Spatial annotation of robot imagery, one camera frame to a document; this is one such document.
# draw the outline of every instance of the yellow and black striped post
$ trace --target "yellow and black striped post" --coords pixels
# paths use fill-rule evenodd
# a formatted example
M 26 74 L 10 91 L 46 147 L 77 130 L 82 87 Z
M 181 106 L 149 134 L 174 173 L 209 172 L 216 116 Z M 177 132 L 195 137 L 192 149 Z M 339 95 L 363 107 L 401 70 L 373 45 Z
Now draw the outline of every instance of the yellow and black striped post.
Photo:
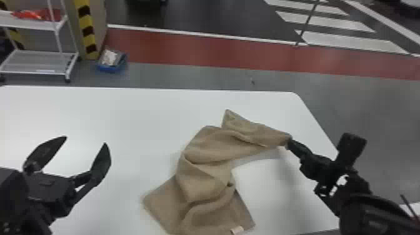
M 3 11 L 7 11 L 8 7 L 6 5 L 6 0 L 0 0 L 0 10 Z M 14 41 L 16 47 L 20 50 L 24 50 L 24 44 L 23 44 L 23 38 L 21 36 L 21 34 L 19 34 L 18 30 L 13 28 L 13 27 L 9 27 L 8 28 L 8 33 L 11 37 L 11 40 Z
M 86 50 L 86 58 L 97 59 L 99 57 L 99 51 L 98 47 L 96 46 L 90 1 L 74 0 L 74 5 L 76 7 L 77 14 L 79 17 L 79 27 L 82 32 L 83 45 Z

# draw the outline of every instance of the metal pole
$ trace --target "metal pole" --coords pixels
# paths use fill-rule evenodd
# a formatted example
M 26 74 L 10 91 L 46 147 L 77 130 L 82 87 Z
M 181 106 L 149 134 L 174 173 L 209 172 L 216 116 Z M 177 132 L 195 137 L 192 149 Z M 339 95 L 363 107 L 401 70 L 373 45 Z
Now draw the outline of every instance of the metal pole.
M 312 7 L 312 10 L 311 10 L 311 12 L 309 13 L 309 16 L 307 17 L 307 19 L 306 19 L 306 22 L 305 22 L 305 25 L 303 26 L 303 28 L 302 28 L 302 31 L 301 31 L 301 33 L 300 33 L 300 35 L 299 35 L 299 37 L 300 37 L 300 39 L 302 39 L 303 37 L 303 34 L 305 33 L 305 31 L 308 29 L 308 25 L 309 25 L 309 22 L 311 21 L 311 18 L 312 18 L 312 16 L 313 16 L 313 14 L 315 13 L 315 9 L 316 9 L 316 7 L 319 5 L 319 3 L 321 2 L 321 0 L 316 0 L 316 2 L 314 3 L 314 6 Z M 299 46 L 299 41 L 296 41 L 296 44 L 294 45 L 294 46 Z
M 70 35 L 71 35 L 71 39 L 73 40 L 74 52 L 78 53 L 79 52 L 78 45 L 76 45 L 76 38 L 74 37 L 73 27 L 71 25 L 71 21 L 69 19 L 69 15 L 68 15 L 66 4 L 64 3 L 64 0 L 61 0 L 61 6 L 62 6 L 62 8 L 64 9 L 64 12 L 67 15 L 67 23 L 69 24 Z
M 60 56 L 61 56 L 62 71 L 65 73 L 66 72 L 67 63 L 66 63 L 66 59 L 64 58 L 63 48 L 61 47 L 60 36 L 58 34 L 58 29 L 57 29 L 56 18 L 54 17 L 53 5 L 51 5 L 51 0 L 47 0 L 47 3 L 48 3 L 49 13 L 51 15 L 52 28 L 54 29 L 54 35 L 55 35 L 56 41 L 57 41 L 58 51 L 60 52 Z

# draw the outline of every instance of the wrinkled fabric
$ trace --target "wrinkled fabric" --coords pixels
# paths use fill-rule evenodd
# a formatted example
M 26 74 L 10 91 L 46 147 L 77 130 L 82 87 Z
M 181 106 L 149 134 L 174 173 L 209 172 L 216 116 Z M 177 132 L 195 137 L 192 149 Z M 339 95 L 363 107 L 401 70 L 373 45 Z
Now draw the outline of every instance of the wrinkled fabric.
M 205 126 L 179 158 L 175 175 L 144 206 L 169 234 L 230 235 L 255 223 L 236 191 L 233 160 L 284 146 L 288 133 L 226 110 L 221 127 Z

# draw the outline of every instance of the red object on shelf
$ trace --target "red object on shelf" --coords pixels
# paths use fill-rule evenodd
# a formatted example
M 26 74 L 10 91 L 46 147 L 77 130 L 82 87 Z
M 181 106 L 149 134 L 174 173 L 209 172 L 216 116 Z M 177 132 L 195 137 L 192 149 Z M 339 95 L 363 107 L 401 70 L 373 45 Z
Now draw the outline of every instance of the red object on shelf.
M 53 9 L 52 13 L 54 14 L 54 20 L 61 20 L 61 10 Z M 22 10 L 12 12 L 12 16 L 21 19 L 37 19 L 39 21 L 53 21 L 51 14 L 49 13 L 48 8 L 39 9 L 39 10 Z

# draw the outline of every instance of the red floor stripe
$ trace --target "red floor stripe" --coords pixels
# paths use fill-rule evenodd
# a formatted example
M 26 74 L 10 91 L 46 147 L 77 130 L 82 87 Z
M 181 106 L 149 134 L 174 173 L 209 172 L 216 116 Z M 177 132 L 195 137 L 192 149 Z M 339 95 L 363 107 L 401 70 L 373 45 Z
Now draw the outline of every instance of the red floor stripe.
M 420 80 L 420 58 L 381 52 L 109 29 L 105 45 L 138 63 Z

